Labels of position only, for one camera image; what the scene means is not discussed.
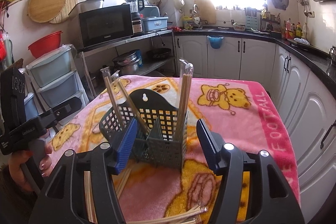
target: red bowl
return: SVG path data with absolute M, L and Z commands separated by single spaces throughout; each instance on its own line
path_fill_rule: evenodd
M 61 33 L 62 31 L 58 31 L 42 37 L 33 44 L 30 44 L 28 49 L 35 58 L 39 58 L 59 47 L 61 44 Z

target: wooden cutting board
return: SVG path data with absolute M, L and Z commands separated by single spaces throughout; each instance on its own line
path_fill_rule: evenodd
M 211 0 L 194 0 L 199 10 L 199 17 L 204 23 L 207 20 L 208 24 L 216 24 L 216 10 Z
M 75 7 L 77 3 L 78 0 L 65 0 L 65 5 L 63 6 L 61 12 L 53 20 L 50 20 L 49 23 L 56 24 L 66 21 L 72 8 Z
M 61 12 L 66 0 L 29 0 L 28 15 L 31 20 L 48 22 Z

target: cloth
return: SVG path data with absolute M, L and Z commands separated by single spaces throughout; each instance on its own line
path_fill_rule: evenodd
M 172 105 L 175 105 L 178 81 L 136 75 L 122 78 L 128 93 L 141 88 L 152 89 Z M 84 152 L 106 141 L 98 125 L 110 107 L 109 96 L 104 91 L 54 137 L 52 166 L 67 149 Z M 187 151 L 182 172 L 129 160 L 128 167 L 132 167 L 132 173 L 119 199 L 127 222 L 184 213 L 198 203 L 208 208 L 201 215 L 203 223 L 208 222 L 221 177 L 216 177 L 207 167 L 196 135 L 196 122 L 200 118 L 205 120 L 211 131 L 246 152 L 269 151 L 299 201 L 297 167 L 288 133 L 270 97 L 259 83 L 193 79 L 188 109 Z M 118 177 L 114 177 L 116 187 L 120 183 Z M 248 172 L 244 173 L 243 182 L 238 222 L 246 216 Z

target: human hand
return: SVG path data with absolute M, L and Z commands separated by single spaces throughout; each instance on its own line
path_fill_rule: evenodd
M 46 144 L 44 149 L 47 155 L 41 160 L 39 168 L 42 170 L 42 176 L 47 177 L 51 173 L 51 158 L 48 154 L 52 153 L 53 147 L 51 144 Z M 13 181 L 27 192 L 33 192 L 33 189 L 24 176 L 20 165 L 24 164 L 32 155 L 31 151 L 17 151 L 12 153 L 8 161 L 9 173 Z

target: silver screw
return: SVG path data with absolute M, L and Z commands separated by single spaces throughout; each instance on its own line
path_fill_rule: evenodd
M 70 156 L 72 156 L 73 154 L 74 154 L 74 152 L 73 152 L 71 149 L 65 151 L 65 153 L 64 153 L 64 155 L 67 156 L 67 157 L 70 157 Z
M 233 150 L 235 148 L 235 146 L 232 143 L 225 143 L 224 148 L 226 150 Z
M 109 144 L 109 143 L 102 143 L 102 144 L 100 145 L 100 148 L 101 148 L 101 149 L 108 149 L 108 148 L 110 148 L 110 144 Z
M 260 155 L 262 155 L 263 157 L 268 157 L 269 153 L 266 150 L 261 150 Z

